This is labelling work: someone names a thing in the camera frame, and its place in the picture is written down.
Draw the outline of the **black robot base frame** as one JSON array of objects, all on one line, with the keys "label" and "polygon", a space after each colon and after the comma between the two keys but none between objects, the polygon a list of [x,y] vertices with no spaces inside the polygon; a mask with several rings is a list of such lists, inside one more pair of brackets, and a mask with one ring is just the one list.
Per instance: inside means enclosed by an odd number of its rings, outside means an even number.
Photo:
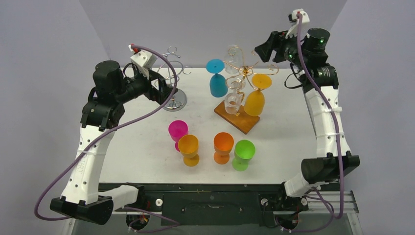
[{"label": "black robot base frame", "polygon": [[285,194],[283,184],[126,183],[139,188],[136,202],[120,212],[158,213],[162,225],[288,225],[310,212],[305,197]]}]

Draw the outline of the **green plastic wine glass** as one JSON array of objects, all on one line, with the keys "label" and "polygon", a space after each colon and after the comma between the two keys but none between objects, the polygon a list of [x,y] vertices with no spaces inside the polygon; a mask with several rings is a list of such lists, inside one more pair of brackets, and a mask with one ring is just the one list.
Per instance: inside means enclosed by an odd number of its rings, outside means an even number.
[{"label": "green plastic wine glass", "polygon": [[236,171],[245,171],[249,167],[250,160],[256,152],[255,145],[249,140],[240,140],[234,148],[232,167]]}]

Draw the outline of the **clear patterned wine glass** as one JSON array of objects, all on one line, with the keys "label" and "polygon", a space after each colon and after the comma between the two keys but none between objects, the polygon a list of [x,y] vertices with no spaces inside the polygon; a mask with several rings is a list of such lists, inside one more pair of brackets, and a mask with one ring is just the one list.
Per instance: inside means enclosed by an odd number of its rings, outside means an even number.
[{"label": "clear patterned wine glass", "polygon": [[242,50],[239,46],[229,45],[224,61],[237,68],[242,66]]}]

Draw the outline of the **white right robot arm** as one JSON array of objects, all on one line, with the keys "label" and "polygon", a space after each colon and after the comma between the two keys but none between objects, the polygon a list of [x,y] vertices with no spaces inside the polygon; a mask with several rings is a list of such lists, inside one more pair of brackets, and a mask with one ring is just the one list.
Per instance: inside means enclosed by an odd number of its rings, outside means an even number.
[{"label": "white right robot arm", "polygon": [[313,187],[341,180],[360,165],[353,155],[343,131],[339,105],[339,80],[336,69],[328,62],[325,51],[329,31],[312,28],[300,41],[300,51],[312,81],[299,76],[307,109],[317,141],[316,158],[301,161],[300,173],[284,183],[285,190],[276,195],[277,205],[288,209],[296,197]]}]

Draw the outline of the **clear small wine glass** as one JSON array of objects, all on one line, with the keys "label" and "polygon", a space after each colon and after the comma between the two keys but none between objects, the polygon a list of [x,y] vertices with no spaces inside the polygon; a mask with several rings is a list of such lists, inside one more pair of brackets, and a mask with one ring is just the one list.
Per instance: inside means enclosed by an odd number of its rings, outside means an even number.
[{"label": "clear small wine glass", "polygon": [[228,114],[236,115],[244,99],[244,93],[241,92],[245,88],[245,81],[239,76],[232,76],[226,79],[226,86],[231,92],[225,96],[225,110]]}]

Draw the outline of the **blue plastic wine glass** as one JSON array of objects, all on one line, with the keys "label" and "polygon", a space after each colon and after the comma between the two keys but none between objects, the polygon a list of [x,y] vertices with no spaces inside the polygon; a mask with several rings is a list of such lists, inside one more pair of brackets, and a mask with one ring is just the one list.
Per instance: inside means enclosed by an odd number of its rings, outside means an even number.
[{"label": "blue plastic wine glass", "polygon": [[220,59],[212,59],[206,64],[206,70],[213,74],[209,82],[210,93],[213,97],[224,97],[228,93],[226,80],[224,76],[220,74],[224,68],[225,63]]}]

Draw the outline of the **gold wire glass rack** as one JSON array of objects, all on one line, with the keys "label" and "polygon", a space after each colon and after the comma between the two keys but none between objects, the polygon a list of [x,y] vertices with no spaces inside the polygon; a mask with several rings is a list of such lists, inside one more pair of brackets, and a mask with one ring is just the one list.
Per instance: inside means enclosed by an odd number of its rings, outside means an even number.
[{"label": "gold wire glass rack", "polygon": [[279,72],[275,65],[268,65],[270,73],[254,72],[258,64],[247,65],[243,50],[237,45],[228,47],[227,55],[222,60],[225,68],[232,69],[232,76],[225,79],[225,85],[231,90],[214,112],[229,124],[248,134],[259,122],[259,115],[265,106],[263,90],[271,87],[272,75]]}]

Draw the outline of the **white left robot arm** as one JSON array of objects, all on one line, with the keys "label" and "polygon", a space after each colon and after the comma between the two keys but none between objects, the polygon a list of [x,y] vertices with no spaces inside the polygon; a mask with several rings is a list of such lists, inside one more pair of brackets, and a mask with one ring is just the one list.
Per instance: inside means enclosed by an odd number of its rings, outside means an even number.
[{"label": "white left robot arm", "polygon": [[132,77],[126,77],[118,62],[107,60],[96,65],[92,88],[81,116],[78,155],[68,169],[70,177],[62,194],[53,198],[50,209],[63,218],[74,218],[104,225],[112,212],[128,205],[135,211],[144,208],[146,197],[137,187],[118,187],[107,195],[98,192],[107,149],[125,109],[124,104],[141,96],[164,106],[176,92],[157,72],[144,74],[133,66]]}]

